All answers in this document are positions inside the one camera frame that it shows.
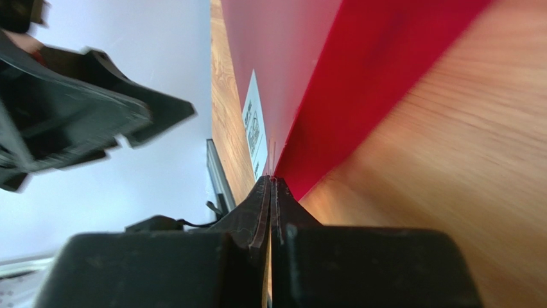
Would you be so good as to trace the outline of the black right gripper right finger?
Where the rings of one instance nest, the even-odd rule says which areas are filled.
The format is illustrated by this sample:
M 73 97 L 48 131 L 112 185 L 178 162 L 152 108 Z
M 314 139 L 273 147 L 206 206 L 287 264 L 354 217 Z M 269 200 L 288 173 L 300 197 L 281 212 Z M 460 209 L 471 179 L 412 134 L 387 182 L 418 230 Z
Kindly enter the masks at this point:
M 481 307 L 464 256 L 423 228 L 323 225 L 271 181 L 274 307 Z

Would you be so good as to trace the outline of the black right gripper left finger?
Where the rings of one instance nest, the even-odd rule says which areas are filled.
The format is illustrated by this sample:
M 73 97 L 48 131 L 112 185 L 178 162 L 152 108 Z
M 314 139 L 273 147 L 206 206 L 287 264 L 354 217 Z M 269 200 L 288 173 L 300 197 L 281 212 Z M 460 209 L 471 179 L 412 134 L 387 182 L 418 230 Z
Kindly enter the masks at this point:
M 201 230 L 78 234 L 56 257 L 36 307 L 262 307 L 271 179 Z

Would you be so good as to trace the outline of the red plastic folder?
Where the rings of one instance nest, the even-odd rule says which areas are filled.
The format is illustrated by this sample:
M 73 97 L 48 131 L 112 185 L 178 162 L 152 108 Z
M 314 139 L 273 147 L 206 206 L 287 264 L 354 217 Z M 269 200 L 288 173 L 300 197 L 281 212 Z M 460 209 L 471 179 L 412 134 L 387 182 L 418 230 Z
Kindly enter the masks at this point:
M 268 160 L 296 199 L 341 164 L 488 1 L 223 1 L 241 111 L 256 72 Z

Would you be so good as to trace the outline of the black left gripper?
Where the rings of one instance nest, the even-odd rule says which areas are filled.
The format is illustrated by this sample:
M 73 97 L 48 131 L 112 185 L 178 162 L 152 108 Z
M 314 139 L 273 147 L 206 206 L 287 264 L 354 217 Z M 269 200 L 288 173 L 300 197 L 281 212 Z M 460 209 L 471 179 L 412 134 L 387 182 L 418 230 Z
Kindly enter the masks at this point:
M 129 80 L 101 51 L 44 47 L 47 1 L 1 1 L 1 189 L 114 144 L 141 146 L 195 114 L 194 106 Z

